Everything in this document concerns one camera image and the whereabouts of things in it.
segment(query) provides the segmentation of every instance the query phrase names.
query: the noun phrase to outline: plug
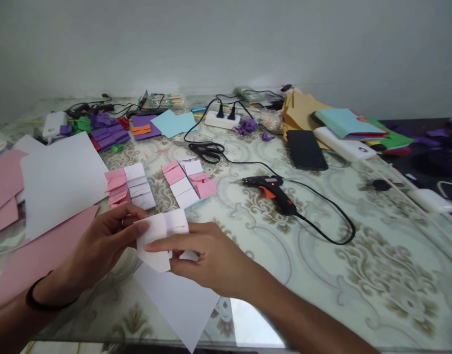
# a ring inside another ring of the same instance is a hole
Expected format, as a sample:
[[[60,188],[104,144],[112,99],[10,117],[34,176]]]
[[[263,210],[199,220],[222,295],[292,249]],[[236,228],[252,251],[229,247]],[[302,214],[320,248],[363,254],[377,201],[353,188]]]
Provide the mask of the plug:
[[[229,120],[235,120],[236,119],[236,106],[232,106],[231,113],[229,113],[229,116],[227,116]]]
[[[220,103],[220,110],[218,112],[218,114],[216,115],[216,118],[224,118],[225,117],[225,113],[223,112],[223,105]]]

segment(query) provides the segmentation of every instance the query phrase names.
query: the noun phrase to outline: teal paper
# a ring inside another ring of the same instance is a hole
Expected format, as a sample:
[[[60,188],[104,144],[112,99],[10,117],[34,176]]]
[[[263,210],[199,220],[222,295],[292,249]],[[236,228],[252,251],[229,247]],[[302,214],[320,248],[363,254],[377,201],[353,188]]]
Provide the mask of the teal paper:
[[[189,131],[190,128],[197,123],[195,122],[192,112],[176,116],[171,110],[165,111],[151,120],[151,122],[159,128],[162,135],[165,135],[168,139],[177,134]]]

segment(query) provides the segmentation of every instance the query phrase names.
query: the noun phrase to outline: black phone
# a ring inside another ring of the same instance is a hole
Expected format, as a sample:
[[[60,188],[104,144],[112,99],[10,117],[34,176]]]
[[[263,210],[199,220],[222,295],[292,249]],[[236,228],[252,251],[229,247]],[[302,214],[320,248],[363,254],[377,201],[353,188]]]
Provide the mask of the black phone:
[[[315,171],[329,168],[312,131],[288,130],[286,136],[290,146],[290,157],[296,168]]]

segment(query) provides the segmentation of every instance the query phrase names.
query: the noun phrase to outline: forearm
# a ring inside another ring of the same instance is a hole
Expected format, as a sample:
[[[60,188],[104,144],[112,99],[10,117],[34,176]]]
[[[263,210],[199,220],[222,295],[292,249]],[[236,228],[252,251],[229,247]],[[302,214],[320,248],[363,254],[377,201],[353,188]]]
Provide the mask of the forearm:
[[[254,287],[254,294],[245,300],[267,316],[299,352],[377,353],[353,331],[295,295],[262,267]]]

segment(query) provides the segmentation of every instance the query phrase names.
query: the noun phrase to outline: green paper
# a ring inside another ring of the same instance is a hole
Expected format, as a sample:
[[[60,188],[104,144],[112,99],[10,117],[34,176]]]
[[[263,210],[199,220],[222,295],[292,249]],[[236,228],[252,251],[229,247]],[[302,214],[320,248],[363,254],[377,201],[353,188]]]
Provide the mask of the green paper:
[[[384,145],[387,148],[387,150],[392,150],[400,147],[404,148],[414,141],[414,139],[412,138],[408,138],[405,137],[404,135],[395,133],[394,131],[388,129],[377,120],[369,119],[368,122],[389,132],[388,135],[385,135],[384,139],[380,140],[380,144]]]

